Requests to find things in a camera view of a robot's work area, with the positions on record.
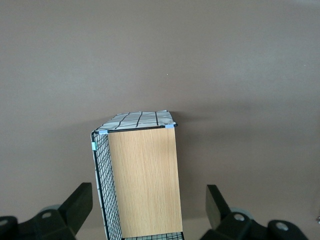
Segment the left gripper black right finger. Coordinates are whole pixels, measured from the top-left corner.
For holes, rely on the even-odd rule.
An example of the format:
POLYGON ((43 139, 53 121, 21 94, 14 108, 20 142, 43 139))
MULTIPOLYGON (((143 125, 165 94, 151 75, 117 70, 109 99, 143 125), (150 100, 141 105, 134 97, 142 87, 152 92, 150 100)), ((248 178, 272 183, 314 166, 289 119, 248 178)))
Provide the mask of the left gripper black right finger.
POLYGON ((218 187, 206 186, 205 210, 211 225, 202 240, 306 240, 295 224, 271 220, 262 226, 245 213, 231 211, 218 187))

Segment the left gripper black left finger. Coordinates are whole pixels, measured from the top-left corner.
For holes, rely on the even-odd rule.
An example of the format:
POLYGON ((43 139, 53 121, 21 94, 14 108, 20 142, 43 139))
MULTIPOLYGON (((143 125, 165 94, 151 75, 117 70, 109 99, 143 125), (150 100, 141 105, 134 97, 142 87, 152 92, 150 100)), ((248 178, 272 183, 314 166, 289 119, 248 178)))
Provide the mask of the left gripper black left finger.
POLYGON ((57 209, 46 209, 25 222, 0 218, 2 240, 75 240, 93 208, 92 184, 81 183, 57 209))

